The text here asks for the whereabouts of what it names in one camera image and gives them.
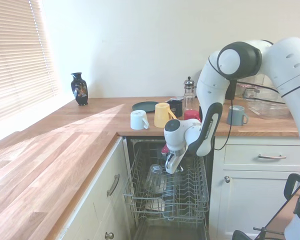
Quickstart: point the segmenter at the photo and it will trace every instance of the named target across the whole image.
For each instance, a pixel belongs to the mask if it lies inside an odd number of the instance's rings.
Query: dishwasher
[[[126,137],[131,171],[124,189],[124,201],[134,230],[133,240],[209,240],[209,189],[213,156],[194,157],[187,152],[183,171],[166,172],[161,150],[164,138]],[[206,170],[205,163],[211,162]],[[147,176],[152,165],[161,166],[159,188],[149,191]]]

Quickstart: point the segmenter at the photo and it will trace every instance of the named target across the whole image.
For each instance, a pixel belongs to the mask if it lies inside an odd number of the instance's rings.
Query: black vase
[[[88,86],[85,80],[81,78],[82,72],[71,73],[73,81],[71,82],[71,88],[76,102],[80,106],[88,104]]]

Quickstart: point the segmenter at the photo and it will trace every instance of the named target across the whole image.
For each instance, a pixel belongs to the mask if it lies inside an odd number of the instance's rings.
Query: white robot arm
[[[170,155],[168,173],[174,173],[186,150],[205,156],[223,110],[230,81],[258,74],[267,75],[286,102],[300,136],[300,39],[290,37],[275,44],[266,40],[234,42],[214,52],[205,64],[197,84],[202,123],[196,119],[170,120],[164,137]],[[300,200],[296,215],[285,230],[287,240],[300,240]]]

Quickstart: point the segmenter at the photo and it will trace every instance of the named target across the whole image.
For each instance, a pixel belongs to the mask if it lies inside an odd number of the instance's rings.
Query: green plate
[[[155,111],[157,101],[143,101],[138,102],[132,106],[132,109],[135,110],[144,110],[146,113],[153,113]]]

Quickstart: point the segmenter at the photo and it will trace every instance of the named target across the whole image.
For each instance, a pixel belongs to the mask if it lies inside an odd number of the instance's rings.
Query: wire rack
[[[169,174],[165,168],[166,159],[161,155],[164,143],[138,142],[135,146],[131,178],[123,194],[134,218],[139,222],[165,219],[196,227],[202,224],[209,209],[204,158],[186,153],[180,163],[184,171]],[[145,188],[152,164],[159,164],[163,169],[156,192]]]

